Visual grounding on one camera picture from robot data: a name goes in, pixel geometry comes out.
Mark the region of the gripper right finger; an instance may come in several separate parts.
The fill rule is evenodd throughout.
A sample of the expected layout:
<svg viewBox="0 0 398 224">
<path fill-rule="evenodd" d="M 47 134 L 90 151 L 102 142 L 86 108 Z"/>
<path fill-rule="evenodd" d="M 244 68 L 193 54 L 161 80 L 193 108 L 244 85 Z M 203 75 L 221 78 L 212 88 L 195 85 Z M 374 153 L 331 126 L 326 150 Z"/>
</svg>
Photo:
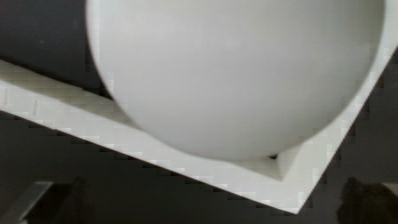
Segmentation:
<svg viewBox="0 0 398 224">
<path fill-rule="evenodd" d="M 381 183 L 346 179 L 340 189 L 338 224 L 398 224 L 398 195 Z"/>
</svg>

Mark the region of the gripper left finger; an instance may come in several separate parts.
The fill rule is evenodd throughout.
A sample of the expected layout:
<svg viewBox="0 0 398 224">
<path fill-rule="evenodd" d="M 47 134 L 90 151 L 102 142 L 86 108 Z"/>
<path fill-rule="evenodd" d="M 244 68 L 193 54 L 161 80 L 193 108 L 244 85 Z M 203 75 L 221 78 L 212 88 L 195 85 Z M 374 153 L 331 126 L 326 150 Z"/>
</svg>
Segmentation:
<svg viewBox="0 0 398 224">
<path fill-rule="evenodd" d="M 0 224 L 93 224 L 84 181 L 35 181 L 0 215 Z"/>
</svg>

